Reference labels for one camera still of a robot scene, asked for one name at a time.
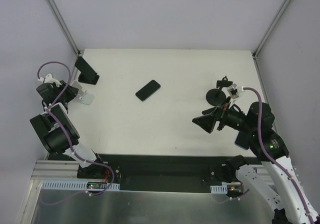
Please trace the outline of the white folding phone stand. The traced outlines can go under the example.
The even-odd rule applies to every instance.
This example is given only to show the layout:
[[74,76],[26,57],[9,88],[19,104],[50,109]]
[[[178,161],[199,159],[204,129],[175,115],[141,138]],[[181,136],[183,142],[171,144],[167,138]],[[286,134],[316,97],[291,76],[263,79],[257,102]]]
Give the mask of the white folding phone stand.
[[86,89],[84,89],[77,80],[74,80],[71,86],[78,89],[76,97],[74,98],[74,100],[77,103],[81,103],[88,106],[92,104],[95,96],[89,93]]

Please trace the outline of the black folding phone stand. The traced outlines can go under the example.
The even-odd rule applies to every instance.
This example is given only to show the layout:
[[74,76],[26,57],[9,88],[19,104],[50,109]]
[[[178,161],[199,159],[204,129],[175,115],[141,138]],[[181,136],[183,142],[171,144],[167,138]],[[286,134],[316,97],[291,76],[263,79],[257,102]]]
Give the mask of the black folding phone stand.
[[96,85],[99,81],[100,76],[97,72],[94,74],[81,72],[78,76],[78,82],[88,85]]

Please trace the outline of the aluminium frame rail left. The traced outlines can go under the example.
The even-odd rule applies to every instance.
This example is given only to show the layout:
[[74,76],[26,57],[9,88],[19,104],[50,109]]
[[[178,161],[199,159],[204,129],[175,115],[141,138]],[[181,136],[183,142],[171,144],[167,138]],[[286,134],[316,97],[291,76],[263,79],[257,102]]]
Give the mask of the aluminium frame rail left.
[[72,37],[72,34],[59,10],[59,7],[57,6],[55,0],[45,0],[49,6],[49,9],[51,10],[55,21],[57,22],[60,30],[62,31],[62,34],[64,35],[67,43],[69,44],[71,50],[75,54],[76,57],[78,57],[81,54],[81,50],[78,48],[74,38]]

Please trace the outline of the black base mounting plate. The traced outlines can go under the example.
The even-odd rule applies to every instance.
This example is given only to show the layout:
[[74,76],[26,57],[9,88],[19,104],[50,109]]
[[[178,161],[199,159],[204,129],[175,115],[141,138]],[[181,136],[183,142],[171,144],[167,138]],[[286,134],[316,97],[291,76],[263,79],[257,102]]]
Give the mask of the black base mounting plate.
[[104,179],[122,191],[209,193],[211,186],[237,182],[226,156],[101,154],[112,170],[92,165],[77,168],[77,178]]

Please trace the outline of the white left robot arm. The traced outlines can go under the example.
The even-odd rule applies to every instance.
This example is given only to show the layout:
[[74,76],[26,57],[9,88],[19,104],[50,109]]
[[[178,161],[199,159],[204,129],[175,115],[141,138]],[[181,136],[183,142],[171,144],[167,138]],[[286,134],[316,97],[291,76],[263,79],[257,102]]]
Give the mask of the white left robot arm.
[[51,80],[36,88],[44,112],[29,121],[44,148],[50,154],[68,156],[79,164],[78,176],[96,179],[108,173],[97,153],[80,142],[80,135],[68,117],[68,104],[73,100],[90,105],[94,96],[77,82]]

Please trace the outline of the black round-base clamp stand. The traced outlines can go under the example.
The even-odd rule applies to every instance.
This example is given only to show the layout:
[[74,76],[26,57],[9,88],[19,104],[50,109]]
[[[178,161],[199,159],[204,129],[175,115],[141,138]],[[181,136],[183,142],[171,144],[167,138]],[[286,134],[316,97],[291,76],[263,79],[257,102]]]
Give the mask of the black round-base clamp stand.
[[227,88],[233,84],[233,81],[229,80],[227,76],[216,82],[216,88],[210,89],[206,93],[206,101],[212,106],[218,106],[222,104],[226,99],[226,94],[222,91],[223,88]]

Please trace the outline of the aluminium frame rail right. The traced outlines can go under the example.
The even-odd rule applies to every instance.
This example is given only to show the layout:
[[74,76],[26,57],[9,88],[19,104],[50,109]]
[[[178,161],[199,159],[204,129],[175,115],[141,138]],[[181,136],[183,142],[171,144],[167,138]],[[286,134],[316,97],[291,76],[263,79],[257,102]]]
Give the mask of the aluminium frame rail right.
[[293,0],[283,0],[279,9],[277,10],[275,16],[273,17],[272,21],[270,22],[267,30],[262,36],[258,46],[256,47],[255,51],[252,53],[252,57],[256,60],[259,54],[262,52],[264,46],[266,45],[268,39],[271,37],[273,32],[276,30],[278,24],[281,22],[283,16],[285,15],[289,5],[293,2]]

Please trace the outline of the aluminium frame rail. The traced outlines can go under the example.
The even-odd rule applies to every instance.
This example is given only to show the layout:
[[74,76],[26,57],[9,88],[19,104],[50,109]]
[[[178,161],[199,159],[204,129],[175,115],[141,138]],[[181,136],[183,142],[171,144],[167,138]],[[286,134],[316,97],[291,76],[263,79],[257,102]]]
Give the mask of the aluminium frame rail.
[[69,44],[71,50],[75,54],[76,57],[78,57],[81,54],[81,50],[78,48],[74,38],[72,37],[72,34],[59,10],[59,7],[57,6],[55,0],[45,0],[49,6],[49,9],[51,10],[55,21],[57,22],[60,30],[62,31],[62,34],[64,35],[67,43]]
[[289,5],[293,2],[293,0],[283,0],[279,9],[277,10],[275,16],[273,17],[272,21],[270,22],[267,30],[262,36],[258,46],[256,47],[255,51],[252,53],[252,57],[256,60],[259,54],[262,52],[264,46],[266,45],[268,39],[271,37],[273,32],[276,30],[278,24],[281,22],[283,16],[285,15]]

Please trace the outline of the black smartphone with teal edge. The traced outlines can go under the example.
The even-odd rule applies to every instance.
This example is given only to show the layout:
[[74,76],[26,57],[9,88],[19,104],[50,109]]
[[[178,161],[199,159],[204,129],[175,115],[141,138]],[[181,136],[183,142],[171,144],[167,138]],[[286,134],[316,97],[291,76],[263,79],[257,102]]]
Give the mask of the black smartphone with teal edge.
[[135,96],[142,102],[146,101],[155,92],[161,88],[161,85],[154,79],[149,81],[145,86],[135,93]]

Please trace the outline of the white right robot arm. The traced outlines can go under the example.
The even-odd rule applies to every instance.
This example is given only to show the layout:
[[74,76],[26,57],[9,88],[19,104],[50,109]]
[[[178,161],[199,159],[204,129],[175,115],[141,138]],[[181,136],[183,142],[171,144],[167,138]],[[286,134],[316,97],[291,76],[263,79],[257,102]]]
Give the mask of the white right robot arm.
[[214,174],[222,182],[240,181],[263,201],[273,214],[273,224],[318,224],[319,213],[302,190],[283,139],[272,129],[275,116],[267,103],[252,103],[247,113],[226,100],[204,110],[192,122],[207,133],[225,127],[238,131],[235,145],[250,150],[270,175],[275,189],[268,186],[242,155],[228,159]]

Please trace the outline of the smartphone with blue edge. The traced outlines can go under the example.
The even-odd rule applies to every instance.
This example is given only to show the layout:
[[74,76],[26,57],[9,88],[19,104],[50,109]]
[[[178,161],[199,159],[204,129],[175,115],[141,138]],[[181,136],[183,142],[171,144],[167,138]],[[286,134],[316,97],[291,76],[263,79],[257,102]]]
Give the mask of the smartphone with blue edge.
[[234,144],[237,147],[240,147],[244,150],[248,150],[250,148],[250,138],[248,137],[248,135],[246,133],[243,132],[239,132]]

